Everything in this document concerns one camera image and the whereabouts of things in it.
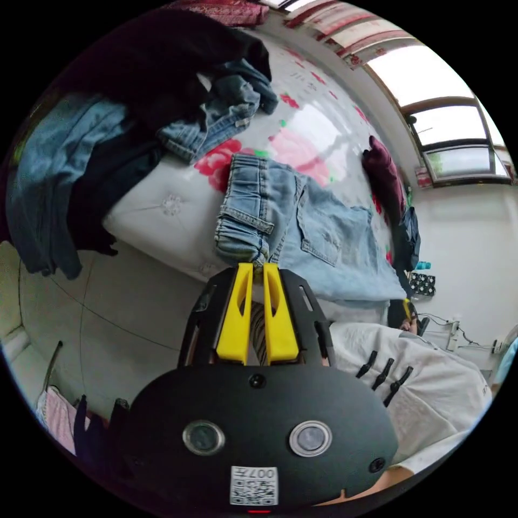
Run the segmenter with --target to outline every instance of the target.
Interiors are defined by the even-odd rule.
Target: pink towel
[[[74,421],[76,409],[57,391],[55,387],[47,389],[44,418],[49,433],[70,453],[76,454],[74,447]],[[90,419],[86,418],[86,428]]]

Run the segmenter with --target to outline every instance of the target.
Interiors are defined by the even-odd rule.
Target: qr code
[[[238,506],[276,506],[277,468],[232,466],[230,503]]]

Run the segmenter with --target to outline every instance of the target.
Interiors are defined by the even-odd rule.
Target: white mattress
[[[344,204],[372,209],[379,246],[383,251],[391,246],[384,213],[371,198],[361,166],[369,135],[379,135],[345,90],[318,66],[267,37],[263,40],[270,52],[272,87],[282,99],[276,112],[258,113],[243,133],[193,166],[167,155],[104,222],[117,239],[202,281],[227,267],[214,253],[214,230],[223,201],[221,173],[239,151],[267,155],[295,168],[313,163],[309,174]],[[256,298],[261,299],[259,292]],[[373,310],[322,306],[331,319],[384,319]]]

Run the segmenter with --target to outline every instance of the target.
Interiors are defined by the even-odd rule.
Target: hanging clothes
[[[278,263],[326,301],[386,305],[406,295],[377,246],[371,217],[288,165],[235,154],[217,218],[216,253],[231,266]]]
[[[12,242],[29,273],[72,280],[81,264],[67,227],[73,183],[96,144],[131,127],[127,109],[102,96],[64,97],[27,139],[18,169],[10,171],[6,212]]]
[[[207,102],[197,73],[243,58],[271,81],[260,39],[196,12],[157,9],[95,42],[56,85],[122,103],[156,133],[172,121],[193,118]]]
[[[76,413],[76,409],[54,386],[50,386],[38,398],[36,407],[38,421],[58,443],[73,455],[76,454],[76,447],[74,446]],[[85,417],[83,424],[88,428],[90,419]]]
[[[8,241],[12,244],[6,215],[6,198],[8,193],[8,177],[18,168],[25,144],[36,126],[52,110],[59,101],[60,92],[55,88],[47,90],[36,103],[34,109],[18,129],[11,142],[2,164],[0,165],[0,243]]]
[[[392,224],[397,224],[405,210],[405,193],[398,169],[388,149],[374,136],[369,137],[371,149],[363,152],[362,165],[371,189],[387,211]]]
[[[414,207],[407,207],[397,226],[392,228],[393,266],[396,271],[412,271],[419,262],[421,236]]]
[[[85,173],[73,185],[67,226],[77,250],[116,255],[103,219],[160,162],[164,148],[142,124],[96,145]]]

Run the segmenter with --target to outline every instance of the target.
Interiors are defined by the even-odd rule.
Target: dark red cloth
[[[208,16],[227,27],[254,27],[266,21],[269,8],[244,0],[178,0],[162,9],[187,9]]]
[[[372,135],[371,149],[363,152],[362,165],[369,177],[373,194],[385,208],[391,223],[398,225],[405,210],[405,194],[398,169],[388,149]]]

